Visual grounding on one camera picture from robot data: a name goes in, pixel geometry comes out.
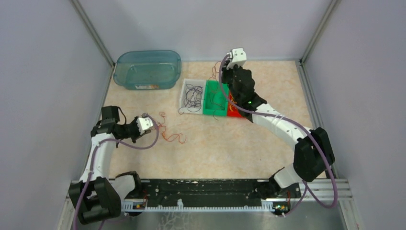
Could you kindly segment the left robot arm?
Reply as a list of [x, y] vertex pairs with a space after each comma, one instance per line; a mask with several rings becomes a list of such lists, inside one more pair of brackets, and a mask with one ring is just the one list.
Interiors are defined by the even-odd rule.
[[[120, 124], [122, 109], [118, 106], [101, 108], [101, 119], [91, 130], [91, 150], [85, 170], [77, 183], [71, 183], [69, 198], [74, 206], [72, 228], [78, 224], [104, 222], [122, 213], [122, 203], [129, 195], [138, 198], [144, 186], [137, 172], [122, 173], [109, 181], [110, 163], [114, 150], [122, 144], [136, 150], [152, 148], [158, 141], [158, 125], [149, 114], [136, 116], [130, 123]], [[146, 146], [134, 144], [142, 136], [156, 130], [154, 141]]]

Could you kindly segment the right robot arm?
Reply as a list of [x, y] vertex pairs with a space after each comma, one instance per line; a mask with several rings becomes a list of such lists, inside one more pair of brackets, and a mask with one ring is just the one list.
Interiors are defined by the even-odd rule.
[[268, 190], [274, 197], [283, 197], [292, 184], [312, 182], [335, 162], [327, 132], [318, 127], [309, 129], [281, 115], [255, 92], [255, 81], [248, 69], [235, 66], [222, 68], [221, 82], [229, 88], [232, 102], [241, 116], [267, 128], [285, 141], [294, 151], [293, 163], [269, 178]]

